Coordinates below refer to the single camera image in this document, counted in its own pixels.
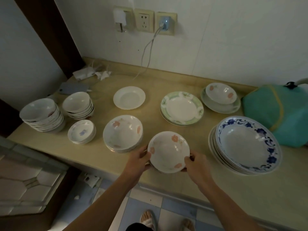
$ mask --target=hand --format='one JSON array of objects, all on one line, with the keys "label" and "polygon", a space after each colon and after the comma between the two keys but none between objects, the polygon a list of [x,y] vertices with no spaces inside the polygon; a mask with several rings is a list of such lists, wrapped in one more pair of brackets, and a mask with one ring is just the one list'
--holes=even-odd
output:
[{"label": "hand", "polygon": [[151,167],[150,164],[146,164],[151,158],[151,153],[146,152],[147,148],[146,145],[132,152],[121,174],[131,182],[132,187],[138,183],[142,173]]},{"label": "hand", "polygon": [[210,164],[204,154],[190,150],[190,157],[186,156],[184,160],[186,169],[183,171],[187,171],[189,177],[199,189],[206,189],[214,183],[210,172]]}]

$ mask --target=green cloth bag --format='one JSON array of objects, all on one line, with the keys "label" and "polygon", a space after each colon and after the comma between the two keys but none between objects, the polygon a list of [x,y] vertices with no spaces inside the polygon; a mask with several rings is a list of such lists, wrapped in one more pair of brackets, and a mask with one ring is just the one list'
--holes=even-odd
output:
[{"label": "green cloth bag", "polygon": [[276,137],[280,145],[301,147],[308,142],[308,93],[298,85],[264,85],[242,98],[244,115],[252,118]]}]

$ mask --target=beige countertop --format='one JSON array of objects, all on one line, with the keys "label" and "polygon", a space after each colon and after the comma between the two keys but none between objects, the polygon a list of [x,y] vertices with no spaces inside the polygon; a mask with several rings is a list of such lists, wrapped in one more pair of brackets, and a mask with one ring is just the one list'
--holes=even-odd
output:
[{"label": "beige countertop", "polygon": [[[282,147],[283,162],[278,170],[270,174],[262,176],[233,174],[215,161],[207,141],[211,128],[230,115],[219,114],[205,107],[204,116],[197,124],[179,127],[165,121],[160,114],[160,102],[167,93],[186,91],[200,97],[202,88],[213,80],[153,69],[149,69],[147,75],[133,80],[132,75],[135,75],[138,67],[112,63],[110,68],[111,71],[117,70],[110,78],[97,82],[98,80],[92,77],[84,81],[92,84],[93,90],[90,96],[95,105],[95,113],[90,120],[97,127],[93,141],[85,145],[71,143],[67,138],[67,131],[74,121],[69,118],[66,127],[60,133],[44,134],[22,124],[8,139],[57,157],[119,175],[125,166],[128,154],[111,152],[103,142],[103,129],[116,116],[133,115],[143,124],[142,144],[147,144],[159,132],[173,131],[182,135],[191,149],[206,154],[216,183],[249,215],[293,229],[308,230],[307,148]],[[249,86],[231,85],[240,94],[254,89]],[[113,104],[114,93],[125,86],[138,86],[144,90],[146,99],[142,106],[134,110],[121,110]],[[58,97],[61,106],[66,96],[58,95]],[[242,115],[242,111],[239,110],[234,115]],[[142,175],[140,182],[170,193],[208,201],[186,173],[166,175],[150,169]]]}]

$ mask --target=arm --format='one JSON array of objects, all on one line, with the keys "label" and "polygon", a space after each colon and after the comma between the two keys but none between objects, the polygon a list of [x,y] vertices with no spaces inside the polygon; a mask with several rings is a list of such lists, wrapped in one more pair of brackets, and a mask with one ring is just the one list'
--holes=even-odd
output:
[{"label": "arm", "polygon": [[107,231],[125,195],[137,184],[142,173],[151,167],[146,165],[151,158],[151,153],[144,152],[146,149],[147,146],[143,146],[131,153],[120,177],[64,231]]},{"label": "arm", "polygon": [[185,157],[189,177],[199,190],[208,198],[226,231],[264,231],[214,182],[206,156],[191,151],[191,157]]}]

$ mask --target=power cord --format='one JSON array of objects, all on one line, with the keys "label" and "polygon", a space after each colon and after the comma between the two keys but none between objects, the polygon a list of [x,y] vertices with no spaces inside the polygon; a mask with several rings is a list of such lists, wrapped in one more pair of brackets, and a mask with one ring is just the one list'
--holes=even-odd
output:
[{"label": "power cord", "polygon": [[[155,34],[154,34],[154,36],[153,36],[153,39],[151,39],[151,41],[148,42],[148,44],[144,47],[143,54],[142,54],[142,57],[141,57],[141,66],[140,66],[140,69],[139,69],[139,71],[138,71],[138,74],[133,78],[133,80],[134,80],[135,78],[137,78],[138,75],[143,74],[143,73],[145,73],[145,72],[148,70],[149,65],[150,65],[150,61],[151,61],[151,53],[152,53],[152,47],[153,47],[154,39],[156,38],[156,36],[159,34],[159,32],[160,32],[162,29],[163,29],[163,26],[160,26],[160,27],[157,29],[157,31],[155,32]],[[148,46],[149,44],[151,44],[151,48],[150,48],[150,56],[149,56],[148,66],[147,66],[147,68],[145,69],[145,71],[143,71],[142,73],[140,73],[141,68],[142,68],[143,56],[144,56],[145,50],[146,50],[146,48],[147,48],[147,46]]]}]

